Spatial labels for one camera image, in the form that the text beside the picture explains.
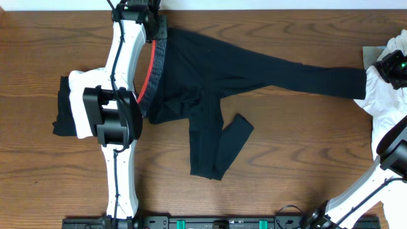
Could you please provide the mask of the black leggings with red waistband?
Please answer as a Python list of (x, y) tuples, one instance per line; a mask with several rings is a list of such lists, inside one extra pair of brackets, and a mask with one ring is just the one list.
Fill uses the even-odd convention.
[(276, 86), (363, 99), (366, 81), (362, 69), (308, 66), (169, 29), (167, 39), (155, 46), (140, 105), (152, 124), (188, 119), (191, 174), (220, 180), (254, 129), (239, 114), (225, 125), (223, 98)]

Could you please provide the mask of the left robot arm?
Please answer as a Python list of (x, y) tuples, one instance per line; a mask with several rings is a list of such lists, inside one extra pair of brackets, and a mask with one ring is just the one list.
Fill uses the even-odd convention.
[[(104, 228), (133, 228), (139, 201), (135, 193), (134, 154), (162, 76), (167, 46), (167, 17), (159, 1), (120, 1), (112, 7), (114, 39), (106, 64), (107, 85), (84, 89), (82, 99), (92, 135), (106, 161), (109, 203)], [(151, 44), (148, 72), (141, 91), (134, 88), (142, 47)]]

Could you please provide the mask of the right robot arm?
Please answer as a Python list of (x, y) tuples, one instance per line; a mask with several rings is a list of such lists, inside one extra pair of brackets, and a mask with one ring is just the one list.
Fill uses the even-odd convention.
[(387, 52), (367, 74), (366, 98), (359, 105), (373, 117), (373, 165), (304, 219), (301, 228), (353, 228), (381, 200), (406, 204), (406, 52)]

